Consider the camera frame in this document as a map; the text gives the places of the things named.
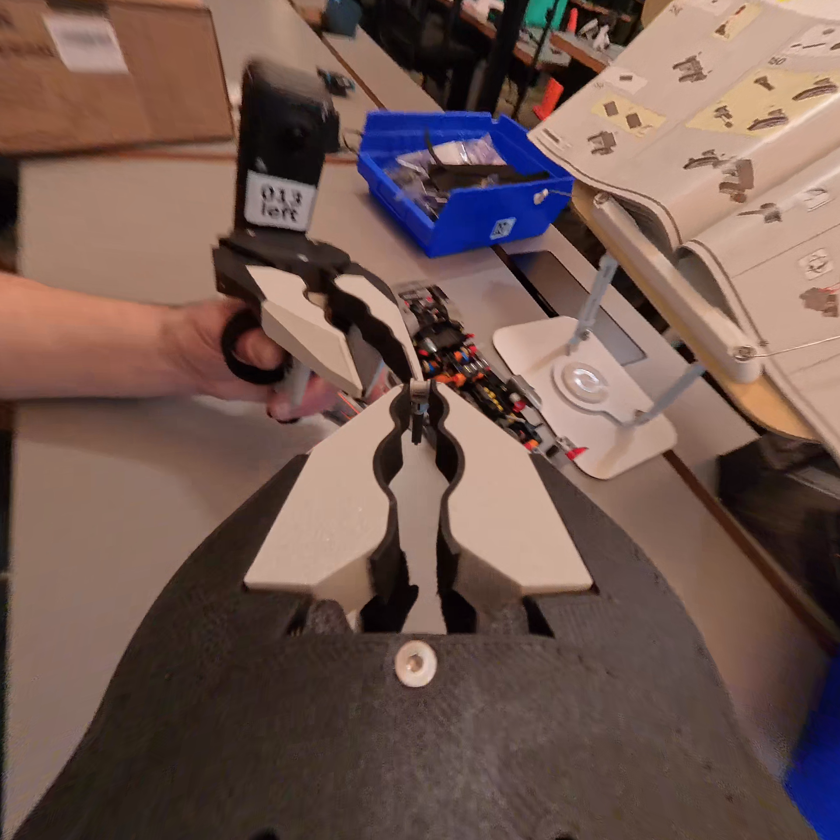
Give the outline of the blue storage bin white tag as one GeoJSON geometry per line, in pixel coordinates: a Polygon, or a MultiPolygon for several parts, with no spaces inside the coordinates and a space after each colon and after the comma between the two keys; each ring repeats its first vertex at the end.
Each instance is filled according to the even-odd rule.
{"type": "Polygon", "coordinates": [[[358,170],[374,200],[429,257],[543,234],[569,203],[574,184],[571,173],[538,151],[522,126],[486,112],[369,112],[358,170]],[[488,134],[500,156],[520,173],[551,176],[535,183],[456,190],[433,221],[414,204],[398,201],[396,185],[384,173],[398,155],[424,148],[426,133],[433,145],[488,134]]]}

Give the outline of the cardboard box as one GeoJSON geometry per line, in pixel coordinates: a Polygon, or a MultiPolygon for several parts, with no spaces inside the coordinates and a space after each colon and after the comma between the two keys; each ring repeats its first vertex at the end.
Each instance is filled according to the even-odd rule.
{"type": "Polygon", "coordinates": [[[1,2],[7,158],[229,140],[203,2],[1,2]]]}

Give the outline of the white book stand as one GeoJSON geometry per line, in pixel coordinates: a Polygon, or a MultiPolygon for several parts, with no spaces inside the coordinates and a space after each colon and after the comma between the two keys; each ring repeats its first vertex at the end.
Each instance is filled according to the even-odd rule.
{"type": "Polygon", "coordinates": [[[838,438],[808,418],[792,391],[770,378],[769,352],[760,350],[737,320],[715,305],[644,235],[614,196],[576,185],[574,194],[603,234],[610,249],[593,279],[576,318],[558,316],[495,331],[493,347],[528,394],[531,405],[579,469],[609,480],[663,455],[677,443],[675,426],[665,416],[680,396],[707,372],[720,374],[727,394],[741,408],[750,397],[782,405],[784,415],[805,426],[784,431],[794,440],[818,443],[838,459],[838,438]],[[642,279],[659,312],[670,316],[698,360],[651,399],[595,336],[597,314],[613,283],[616,269],[642,279]]]}

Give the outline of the lego instruction booklet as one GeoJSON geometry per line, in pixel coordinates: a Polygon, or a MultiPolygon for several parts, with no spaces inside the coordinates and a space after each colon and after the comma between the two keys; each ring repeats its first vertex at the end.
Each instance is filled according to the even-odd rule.
{"type": "Polygon", "coordinates": [[[672,2],[528,139],[658,309],[839,451],[838,2],[672,2]]]}

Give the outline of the person's left forearm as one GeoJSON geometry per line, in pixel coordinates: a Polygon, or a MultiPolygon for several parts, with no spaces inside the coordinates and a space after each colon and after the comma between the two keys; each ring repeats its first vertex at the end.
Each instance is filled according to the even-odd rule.
{"type": "Polygon", "coordinates": [[[184,381],[167,351],[173,310],[1,277],[1,397],[145,397],[184,381]]]}

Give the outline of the plastic bags of lego parts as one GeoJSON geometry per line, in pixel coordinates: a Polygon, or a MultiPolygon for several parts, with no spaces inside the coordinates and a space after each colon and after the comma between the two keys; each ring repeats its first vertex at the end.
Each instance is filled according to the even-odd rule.
{"type": "Polygon", "coordinates": [[[501,157],[488,134],[433,145],[426,133],[424,148],[398,155],[384,173],[395,184],[398,201],[414,204],[433,221],[456,190],[517,186],[551,176],[548,171],[520,173],[501,157]]]}

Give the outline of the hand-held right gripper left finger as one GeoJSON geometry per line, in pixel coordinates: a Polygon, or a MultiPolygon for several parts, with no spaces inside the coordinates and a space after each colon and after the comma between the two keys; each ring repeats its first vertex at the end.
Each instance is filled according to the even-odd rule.
{"type": "Polygon", "coordinates": [[[407,385],[325,438],[303,459],[245,573],[251,592],[335,602],[365,632],[401,632],[416,599],[391,484],[412,415],[407,385]]]}

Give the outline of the person's left hand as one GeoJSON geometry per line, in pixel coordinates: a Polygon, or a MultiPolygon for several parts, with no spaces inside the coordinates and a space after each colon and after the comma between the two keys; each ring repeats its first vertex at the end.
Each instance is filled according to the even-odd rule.
{"type": "Polygon", "coordinates": [[[222,338],[228,324],[240,315],[254,320],[251,310],[240,301],[221,298],[173,308],[165,317],[161,347],[167,363],[168,396],[210,396],[225,401],[258,403],[267,415],[283,424],[324,413],[338,401],[338,390],[312,375],[301,402],[273,385],[246,383],[231,372],[222,352],[222,338]]]}

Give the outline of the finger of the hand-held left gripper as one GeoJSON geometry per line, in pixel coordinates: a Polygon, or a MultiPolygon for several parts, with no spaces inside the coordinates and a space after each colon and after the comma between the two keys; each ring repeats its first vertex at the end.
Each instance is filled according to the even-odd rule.
{"type": "Polygon", "coordinates": [[[361,398],[360,374],[345,333],[325,314],[326,297],[311,299],[306,281],[284,270],[248,266],[247,271],[263,295],[261,328],[292,359],[289,382],[281,392],[287,398],[303,398],[315,374],[353,398],[361,398]]]}
{"type": "Polygon", "coordinates": [[[401,310],[390,293],[367,276],[326,273],[324,276],[324,378],[332,384],[366,383],[350,348],[357,329],[400,382],[424,378],[413,340],[401,310]]]}

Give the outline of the partly built lego vehicle model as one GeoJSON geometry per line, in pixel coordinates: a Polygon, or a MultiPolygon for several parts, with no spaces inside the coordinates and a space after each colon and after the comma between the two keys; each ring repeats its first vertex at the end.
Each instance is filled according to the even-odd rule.
{"type": "Polygon", "coordinates": [[[550,430],[536,392],[523,377],[504,380],[492,368],[439,286],[409,286],[396,295],[425,379],[461,395],[529,452],[575,461],[589,451],[550,430]]]}

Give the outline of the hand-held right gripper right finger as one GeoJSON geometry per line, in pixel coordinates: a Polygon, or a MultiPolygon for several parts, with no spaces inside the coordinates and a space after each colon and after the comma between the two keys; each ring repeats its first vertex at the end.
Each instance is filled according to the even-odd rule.
{"type": "Polygon", "coordinates": [[[445,385],[429,386],[435,465],[446,478],[437,527],[437,594],[448,632],[589,592],[594,581],[539,471],[542,457],[445,385]]]}

